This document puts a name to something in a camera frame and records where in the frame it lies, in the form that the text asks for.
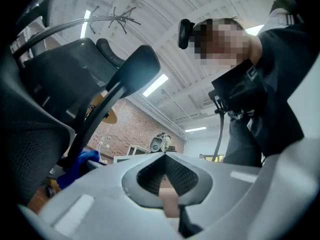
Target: white ceiling beam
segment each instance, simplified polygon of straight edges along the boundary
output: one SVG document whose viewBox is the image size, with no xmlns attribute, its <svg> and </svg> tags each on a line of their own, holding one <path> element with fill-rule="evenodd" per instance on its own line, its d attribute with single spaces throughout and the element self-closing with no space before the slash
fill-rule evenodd
<svg viewBox="0 0 320 240">
<path fill-rule="evenodd" d="M 232 3 L 237 3 L 243 0 L 231 0 Z M 186 18 L 189 19 L 190 21 L 196 21 L 199 17 L 210 13 L 218 8 L 221 8 L 223 6 L 226 6 L 228 2 L 226 0 L 215 0 L 210 3 L 207 3 L 206 5 L 196 9 L 195 11 L 189 13 L 188 15 L 181 17 L 178 19 L 176 24 L 174 24 L 170 29 L 168 29 L 160 38 L 152 45 L 152 48 L 157 51 L 159 50 L 162 46 L 164 46 L 168 40 L 170 40 L 175 34 L 178 33 L 178 26 L 179 22 Z"/>
<path fill-rule="evenodd" d="M 230 124 L 230 117 L 228 115 L 224 116 L 224 125 Z M 183 123 L 179 123 L 180 126 L 184 130 L 194 129 L 199 127 L 216 127 L 220 125 L 220 117 L 218 114 L 213 114 L 207 117 L 185 121 Z"/>
<path fill-rule="evenodd" d="M 228 140 L 229 139 L 229 124 L 224 124 L 223 125 L 223 133 L 222 133 L 222 141 Z M 218 137 L 220 133 L 220 126 L 214 126 L 207 128 L 206 130 L 198 130 L 194 131 L 193 134 L 190 134 L 190 132 L 186 132 L 185 136 L 189 138 L 190 141 L 195 140 L 195 139 L 207 139 L 211 138 L 213 147 L 216 147 L 217 142 L 218 142 Z"/>
<path fill-rule="evenodd" d="M 55 17 L 53 15 L 53 19 L 59 19 L 59 23 L 69 22 L 75 19 L 81 19 L 85 16 L 85 12 L 88 9 L 87 7 L 88 0 L 65 0 L 65 3 L 68 7 L 65 9 L 65 13 L 61 15 L 62 11 L 59 13 L 55 12 Z M 73 42 L 79 39 L 81 33 L 81 26 L 74 26 L 73 28 L 67 28 L 62 32 L 63 38 L 67 41 L 67 43 Z"/>
<path fill-rule="evenodd" d="M 131 4 L 132 0 L 115 0 L 112 4 L 112 12 L 113 12 L 113 8 L 116 7 L 115 9 L 115 14 L 116 15 L 121 15 L 123 14 L 126 10 L 127 7 Z M 111 24 L 111 26 L 109 27 L 110 21 L 107 21 L 101 31 L 101 34 L 103 35 L 104 38 L 106 39 L 110 39 L 112 34 L 114 33 L 117 24 L 114 22 L 113 24 Z"/>
<path fill-rule="evenodd" d="M 211 86 L 211 82 L 215 79 L 217 79 L 220 75 L 222 75 L 224 72 L 226 72 L 226 70 L 221 70 L 219 71 L 219 73 L 214 73 L 184 89 L 182 89 L 181 91 L 177 92 L 176 94 L 173 94 L 171 96 L 168 96 L 167 98 L 163 99 L 162 101 L 160 101 L 157 104 L 158 108 L 164 107 L 166 105 L 168 105 L 170 102 L 173 102 L 174 100 L 179 101 L 179 99 L 188 96 L 190 94 L 193 94 L 197 91 L 203 90 L 204 88 Z"/>
<path fill-rule="evenodd" d="M 142 97 L 138 93 L 134 93 L 127 97 L 127 99 L 140 108 L 143 112 L 151 116 L 157 122 L 162 124 L 164 127 L 175 133 L 177 136 L 184 138 L 184 130 L 181 129 L 177 124 L 172 122 L 168 117 L 166 117 L 161 111 L 159 111 L 155 106 L 153 106 L 147 99 Z"/>
<path fill-rule="evenodd" d="M 198 119 L 202 119 L 205 117 L 209 117 L 212 115 L 215 115 L 215 111 L 217 110 L 216 106 L 213 104 L 209 107 L 199 109 L 195 113 L 190 113 L 188 116 L 194 121 Z M 184 123 L 191 122 L 190 118 L 188 116 L 185 116 L 183 118 L 179 117 L 176 119 L 172 119 L 172 121 L 177 125 L 183 125 Z"/>
</svg>

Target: ceiling light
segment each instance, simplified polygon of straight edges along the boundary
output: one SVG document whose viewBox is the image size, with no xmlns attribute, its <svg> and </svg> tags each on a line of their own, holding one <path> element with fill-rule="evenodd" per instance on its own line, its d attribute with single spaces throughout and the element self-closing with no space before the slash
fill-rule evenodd
<svg viewBox="0 0 320 240">
<path fill-rule="evenodd" d="M 152 94 L 159 86 L 161 86 L 165 81 L 168 80 L 168 77 L 165 74 L 162 74 L 157 80 L 154 81 L 153 84 L 150 85 L 148 89 L 146 89 L 143 93 L 145 97 L 148 97 Z"/>
<path fill-rule="evenodd" d="M 200 131 L 200 130 L 205 130 L 207 129 L 207 127 L 200 127 L 200 128 L 194 128 L 194 129 L 190 129 L 190 130 L 185 130 L 186 133 L 189 132 L 195 132 L 195 131 Z"/>
<path fill-rule="evenodd" d="M 263 26 L 264 25 L 250 27 L 250 28 L 247 28 L 245 31 L 250 35 L 256 36 L 259 33 L 260 29 L 262 29 Z"/>
<path fill-rule="evenodd" d="M 85 14 L 84 14 L 84 19 L 89 19 L 90 14 L 91 14 L 91 11 L 86 10 Z M 87 25 L 88 25 L 88 22 L 85 22 L 85 23 L 82 24 L 80 38 L 84 38 L 85 37 Z"/>
</svg>

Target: ceiling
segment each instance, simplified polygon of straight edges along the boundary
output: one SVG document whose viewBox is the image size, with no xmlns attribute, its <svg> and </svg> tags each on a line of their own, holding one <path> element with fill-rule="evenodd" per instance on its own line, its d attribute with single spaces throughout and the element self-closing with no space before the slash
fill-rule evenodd
<svg viewBox="0 0 320 240">
<path fill-rule="evenodd" d="M 128 22 L 122 27 L 113 22 L 100 21 L 92 24 L 95 34 L 89 26 L 85 36 L 94 42 L 107 38 L 113 51 L 126 59 L 140 45 L 150 45 L 155 50 L 160 64 L 161 74 L 168 80 L 147 98 L 142 93 L 153 83 L 151 81 L 142 90 L 129 97 L 143 111 L 164 124 L 170 130 L 191 138 L 184 130 L 190 128 L 219 127 L 219 116 L 214 115 L 208 92 L 213 89 L 211 81 L 221 76 L 226 66 L 200 66 L 191 54 L 177 45 L 178 23 L 188 18 L 200 22 L 207 18 L 230 18 L 237 20 L 247 29 L 265 23 L 273 0 L 55 0 L 51 14 L 51 25 L 58 25 L 83 18 L 86 10 L 91 12 L 99 6 L 93 16 L 105 16 L 113 13 L 120 15 L 136 7 L 131 17 L 141 25 Z M 60 44 L 66 44 L 80 38 L 81 26 L 76 26 L 56 34 L 54 38 Z"/>
</svg>

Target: yellow object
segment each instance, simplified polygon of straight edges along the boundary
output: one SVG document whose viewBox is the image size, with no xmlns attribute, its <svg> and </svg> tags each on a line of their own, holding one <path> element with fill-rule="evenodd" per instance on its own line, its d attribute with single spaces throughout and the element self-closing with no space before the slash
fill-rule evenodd
<svg viewBox="0 0 320 240">
<path fill-rule="evenodd" d="M 205 157 L 205 160 L 208 160 L 210 162 L 212 161 L 212 159 L 213 159 L 212 156 Z M 216 163 L 222 163 L 223 159 L 224 159 L 224 155 L 223 154 L 219 154 L 218 156 L 215 157 L 214 161 Z"/>
<path fill-rule="evenodd" d="M 104 98 L 104 96 L 99 94 L 97 97 L 95 97 L 93 99 L 93 101 L 91 101 L 90 105 L 97 107 L 100 104 L 100 102 L 103 100 L 103 98 Z M 91 109 L 88 109 L 87 115 L 89 115 L 91 113 L 91 111 L 92 111 Z M 110 109 L 108 114 L 109 114 L 109 116 L 107 118 L 104 118 L 102 120 L 102 122 L 110 124 L 110 125 L 114 125 L 118 121 L 115 112 L 113 111 L 113 109 Z"/>
</svg>

